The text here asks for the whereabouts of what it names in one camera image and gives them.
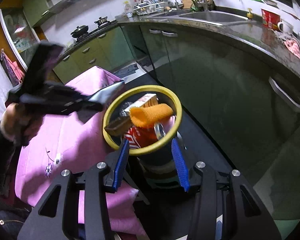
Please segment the white mug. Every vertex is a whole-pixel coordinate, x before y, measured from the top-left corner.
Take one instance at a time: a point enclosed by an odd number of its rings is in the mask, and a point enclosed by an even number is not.
[[[285,20],[281,20],[281,22],[278,22],[277,26],[281,32],[288,34],[292,34],[293,32],[293,26]]]

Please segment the cabinet handle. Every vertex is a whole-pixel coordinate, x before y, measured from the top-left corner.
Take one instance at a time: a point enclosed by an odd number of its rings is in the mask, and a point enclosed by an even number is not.
[[[162,31],[162,35],[167,37],[178,37],[178,33],[167,33],[164,31]]]
[[[151,30],[151,29],[149,30],[149,32],[152,34],[160,34],[161,33],[161,31]]]
[[[49,10],[45,11],[45,12],[41,15],[41,17],[45,16],[48,12],[49,12]]]
[[[67,61],[70,58],[70,55],[66,56],[62,61]]]
[[[104,36],[106,36],[107,35],[107,33],[104,33],[104,34],[101,34],[99,37],[98,37],[98,39],[102,39]]]
[[[95,63],[95,61],[96,61],[96,59],[94,58],[93,60],[89,61],[89,64],[93,64],[93,63]]]
[[[289,95],[282,90],[281,87],[274,81],[272,77],[269,77],[269,83],[274,92],[281,97],[296,113],[300,113],[300,105],[296,103]]]
[[[86,52],[88,52],[88,51],[89,51],[89,49],[90,49],[90,47],[87,47],[86,49],[84,49],[84,50],[82,51],[82,53],[86,53]]]

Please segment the yellow sponge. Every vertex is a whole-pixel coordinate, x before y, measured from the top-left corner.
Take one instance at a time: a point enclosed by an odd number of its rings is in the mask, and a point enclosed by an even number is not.
[[[130,108],[130,119],[136,127],[150,128],[155,122],[172,115],[173,110],[167,104]]]

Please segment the human hand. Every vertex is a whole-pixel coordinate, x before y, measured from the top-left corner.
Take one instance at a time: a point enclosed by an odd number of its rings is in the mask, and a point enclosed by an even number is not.
[[[27,114],[25,107],[20,104],[10,104],[3,113],[0,130],[3,135],[10,141],[13,141],[17,133],[20,132],[21,126],[29,125],[23,133],[30,141],[39,132],[43,123],[43,116],[34,116]]]

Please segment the flower pattern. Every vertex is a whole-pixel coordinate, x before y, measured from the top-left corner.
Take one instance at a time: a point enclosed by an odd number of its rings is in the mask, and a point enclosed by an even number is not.
[[[61,153],[57,153],[56,157],[54,158],[54,165],[59,166],[63,161],[63,156]]]
[[[46,166],[46,170],[45,170],[45,176],[47,177],[47,178],[49,178],[50,177],[50,175],[51,175],[51,173],[52,173],[52,164],[51,163],[48,163],[48,165]]]

